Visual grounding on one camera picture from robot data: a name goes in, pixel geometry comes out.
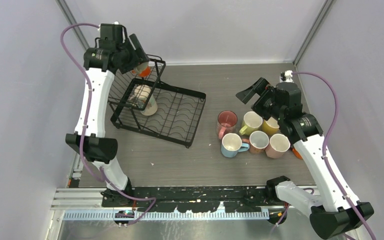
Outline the yellow mug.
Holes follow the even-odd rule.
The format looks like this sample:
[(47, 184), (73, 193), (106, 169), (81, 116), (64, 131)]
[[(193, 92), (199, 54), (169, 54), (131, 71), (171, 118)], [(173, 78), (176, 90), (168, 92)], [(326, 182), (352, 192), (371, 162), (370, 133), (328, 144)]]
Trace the yellow mug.
[(276, 134), (279, 130), (278, 122), (275, 118), (270, 117), (268, 120), (264, 120), (262, 123), (262, 131), (266, 133), (268, 136), (272, 136)]

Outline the small pink cup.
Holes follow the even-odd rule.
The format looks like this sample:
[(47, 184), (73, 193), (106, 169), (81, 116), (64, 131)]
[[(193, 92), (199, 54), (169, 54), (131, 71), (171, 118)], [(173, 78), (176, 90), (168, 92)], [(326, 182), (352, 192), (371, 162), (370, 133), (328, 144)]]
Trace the small pink cup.
[(251, 133), (248, 138), (243, 138), (242, 141), (249, 144), (248, 151), (251, 154), (260, 154), (269, 145), (270, 138), (265, 132), (257, 130)]

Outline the light green mug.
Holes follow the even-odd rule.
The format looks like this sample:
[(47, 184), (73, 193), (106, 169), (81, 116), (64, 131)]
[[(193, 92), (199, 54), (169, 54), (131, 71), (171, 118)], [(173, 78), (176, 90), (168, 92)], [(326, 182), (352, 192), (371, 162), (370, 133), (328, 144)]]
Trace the light green mug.
[(249, 111), (243, 116), (239, 134), (242, 136), (249, 136), (253, 132), (258, 131), (261, 128), (263, 122), (264, 120), (260, 115), (254, 111)]

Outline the black wire dish rack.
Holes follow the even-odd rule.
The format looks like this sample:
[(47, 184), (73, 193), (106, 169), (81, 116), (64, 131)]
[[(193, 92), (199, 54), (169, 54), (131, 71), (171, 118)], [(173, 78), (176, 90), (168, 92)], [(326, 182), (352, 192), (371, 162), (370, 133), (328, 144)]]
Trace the black wire dish rack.
[(162, 139), (189, 148), (195, 138), (206, 94), (162, 80), (166, 62), (149, 55), (148, 74), (135, 71), (114, 77), (108, 95), (110, 121), (118, 129)]

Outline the light blue cup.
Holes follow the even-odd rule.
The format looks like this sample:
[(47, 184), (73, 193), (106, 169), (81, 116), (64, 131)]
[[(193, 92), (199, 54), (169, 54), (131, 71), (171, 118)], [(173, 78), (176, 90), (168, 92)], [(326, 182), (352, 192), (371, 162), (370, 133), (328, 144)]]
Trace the light blue cup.
[(221, 154), (226, 158), (234, 158), (238, 153), (249, 149), (250, 144), (244, 142), (236, 133), (227, 133), (221, 140)]

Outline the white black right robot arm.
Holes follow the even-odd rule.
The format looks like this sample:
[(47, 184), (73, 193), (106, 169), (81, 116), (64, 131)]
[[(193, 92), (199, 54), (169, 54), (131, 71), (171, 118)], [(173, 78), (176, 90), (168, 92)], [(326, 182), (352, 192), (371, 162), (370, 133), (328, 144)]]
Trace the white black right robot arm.
[(258, 95), (258, 99), (251, 109), (265, 120), (276, 119), (280, 132), (305, 162), (319, 192), (313, 195), (282, 175), (266, 182), (267, 202), (294, 206), (308, 217), (315, 233), (324, 240), (365, 224), (374, 209), (371, 203), (361, 201), (342, 177), (327, 149), (327, 137), (320, 124), (313, 115), (303, 111), (299, 87), (291, 81), (271, 85), (259, 78), (236, 97), (247, 103), (254, 95)]

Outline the large pink mug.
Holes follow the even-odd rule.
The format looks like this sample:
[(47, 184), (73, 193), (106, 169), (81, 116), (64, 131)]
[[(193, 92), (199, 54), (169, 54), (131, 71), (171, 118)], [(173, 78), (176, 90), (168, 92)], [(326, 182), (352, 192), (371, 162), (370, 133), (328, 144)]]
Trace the large pink mug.
[(238, 117), (233, 111), (224, 110), (220, 112), (216, 122), (216, 135), (218, 139), (222, 140), (226, 134), (232, 133), (235, 130), (237, 122)]

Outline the beige mug top tier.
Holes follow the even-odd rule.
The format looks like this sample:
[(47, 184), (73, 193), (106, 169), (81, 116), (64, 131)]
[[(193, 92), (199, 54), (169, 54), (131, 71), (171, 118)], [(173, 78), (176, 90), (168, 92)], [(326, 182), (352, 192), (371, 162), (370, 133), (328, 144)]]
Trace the beige mug top tier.
[(135, 67), (134, 70), (139, 75), (144, 75), (144, 73), (148, 72), (148, 68), (149, 68), (149, 62), (146, 61), (146, 62), (141, 63), (137, 67)]

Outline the pink cup rack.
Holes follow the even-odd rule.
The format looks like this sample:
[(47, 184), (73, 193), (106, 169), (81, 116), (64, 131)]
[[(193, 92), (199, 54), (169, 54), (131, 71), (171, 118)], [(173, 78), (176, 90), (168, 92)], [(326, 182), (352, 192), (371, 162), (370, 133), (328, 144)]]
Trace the pink cup rack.
[(279, 159), (290, 147), (289, 139), (283, 134), (276, 133), (270, 137), (265, 153), (271, 159)]

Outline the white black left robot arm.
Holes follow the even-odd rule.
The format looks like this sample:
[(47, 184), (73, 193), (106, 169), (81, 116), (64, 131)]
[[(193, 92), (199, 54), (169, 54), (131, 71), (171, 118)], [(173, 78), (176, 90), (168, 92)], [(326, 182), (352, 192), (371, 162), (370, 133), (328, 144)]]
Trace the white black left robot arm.
[(101, 23), (96, 28), (100, 36), (95, 46), (86, 50), (83, 64), (79, 64), (64, 42), (68, 30), (60, 35), (61, 45), (85, 78), (81, 111), (74, 133), (66, 134), (66, 143), (75, 150), (84, 167), (99, 182), (106, 185), (103, 192), (113, 197), (121, 207), (128, 207), (135, 197), (130, 179), (117, 160), (118, 142), (106, 137), (105, 116), (111, 86), (117, 72), (133, 72), (141, 77), (151, 73), (149, 57), (135, 34), (128, 35), (127, 28), (119, 22)]

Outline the orange cup tier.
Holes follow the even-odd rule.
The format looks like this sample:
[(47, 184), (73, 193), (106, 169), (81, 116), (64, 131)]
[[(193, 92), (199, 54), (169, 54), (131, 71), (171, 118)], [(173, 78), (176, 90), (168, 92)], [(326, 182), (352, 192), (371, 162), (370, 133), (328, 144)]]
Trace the orange cup tier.
[(300, 155), (300, 153), (295, 148), (292, 147), (291, 150), (292, 150), (292, 152), (296, 158), (303, 160), (302, 156)]
[(152, 70), (149, 66), (146, 66), (145, 68), (143, 69), (139, 69), (137, 67), (135, 67), (131, 73), (135, 76), (139, 76), (141, 78), (145, 78), (147, 76), (149, 76), (151, 74)]

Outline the orange cup top tier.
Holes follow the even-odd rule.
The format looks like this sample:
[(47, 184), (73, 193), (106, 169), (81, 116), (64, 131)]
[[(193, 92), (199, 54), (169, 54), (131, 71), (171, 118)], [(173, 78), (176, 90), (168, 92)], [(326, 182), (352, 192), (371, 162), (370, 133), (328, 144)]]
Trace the orange cup top tier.
[(131, 73), (135, 76), (139, 76), (141, 78), (145, 78), (147, 76), (149, 76), (151, 74), (152, 70), (149, 66), (146, 66), (145, 68), (143, 69), (139, 69), (137, 67), (135, 67)]

